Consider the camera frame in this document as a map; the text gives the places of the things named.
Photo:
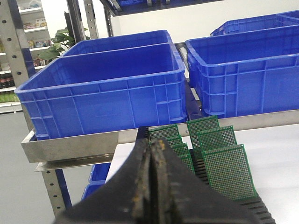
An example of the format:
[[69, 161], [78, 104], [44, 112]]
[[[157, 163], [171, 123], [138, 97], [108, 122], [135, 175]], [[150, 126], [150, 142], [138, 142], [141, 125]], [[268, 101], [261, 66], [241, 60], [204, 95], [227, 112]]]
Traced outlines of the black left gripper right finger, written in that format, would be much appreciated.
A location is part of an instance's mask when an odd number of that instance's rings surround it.
[[250, 224], [251, 213], [204, 184], [176, 156], [165, 139], [150, 144], [156, 223]]

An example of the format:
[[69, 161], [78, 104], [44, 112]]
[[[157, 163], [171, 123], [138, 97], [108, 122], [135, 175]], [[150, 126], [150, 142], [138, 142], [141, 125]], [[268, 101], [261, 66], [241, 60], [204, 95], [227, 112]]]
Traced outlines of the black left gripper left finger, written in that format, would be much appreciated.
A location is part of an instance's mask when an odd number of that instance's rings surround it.
[[88, 198], [62, 212], [56, 224], [136, 224], [133, 207], [147, 139], [137, 140], [121, 168]]

